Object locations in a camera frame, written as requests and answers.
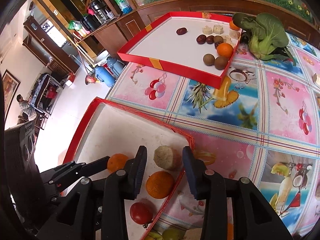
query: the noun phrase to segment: framed picture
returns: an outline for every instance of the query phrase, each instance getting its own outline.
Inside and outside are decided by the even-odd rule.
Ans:
[[[17,80],[9,71],[5,71],[2,76],[3,92],[4,92],[4,121],[7,119],[7,114],[12,103],[14,94],[16,93],[20,81]]]

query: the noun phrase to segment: person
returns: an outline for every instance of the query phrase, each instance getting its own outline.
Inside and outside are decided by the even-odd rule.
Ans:
[[[22,95],[17,95],[17,101],[19,102],[19,106],[22,110],[22,112],[26,113],[28,115],[29,121],[36,118],[36,110],[33,108],[33,106],[30,104],[30,102],[23,100]]]

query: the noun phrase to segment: green vegetable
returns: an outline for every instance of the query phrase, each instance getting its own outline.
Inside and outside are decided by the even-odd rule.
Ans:
[[[281,54],[271,54],[276,48],[285,48],[289,43],[289,39],[285,33],[281,21],[269,13],[260,13],[257,17],[253,17],[244,13],[235,13],[232,17],[233,23],[247,32],[251,32],[252,36],[249,40],[249,50],[256,58],[268,60],[279,58],[286,60],[293,59],[291,53],[287,53],[288,57]]]

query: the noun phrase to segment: screw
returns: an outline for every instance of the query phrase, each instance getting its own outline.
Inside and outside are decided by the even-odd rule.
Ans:
[[[82,185],[88,184],[89,182],[90,182],[90,179],[89,179],[89,178],[83,178],[83,179],[81,179],[81,181],[80,181],[80,183],[81,183]]]
[[[207,175],[209,175],[209,176],[211,176],[211,175],[214,174],[214,170],[205,170],[204,173],[207,174]]]
[[[119,170],[119,171],[116,172],[116,174],[118,176],[123,176],[123,175],[125,175],[125,170]]]
[[[242,178],[241,178],[241,182],[242,182],[243,184],[248,184],[248,183],[250,182],[250,180],[249,180],[247,177],[242,177]]]

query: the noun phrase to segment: tablecloth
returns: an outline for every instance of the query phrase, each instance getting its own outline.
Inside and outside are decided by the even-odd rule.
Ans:
[[[240,44],[218,91],[130,63],[108,100],[185,129],[195,152],[209,156],[207,167],[230,179],[249,177],[289,231],[304,235],[320,216],[320,88],[312,82],[320,51],[288,37],[296,66],[258,60]],[[158,226],[201,227],[203,214],[204,202],[193,198],[184,178]]]

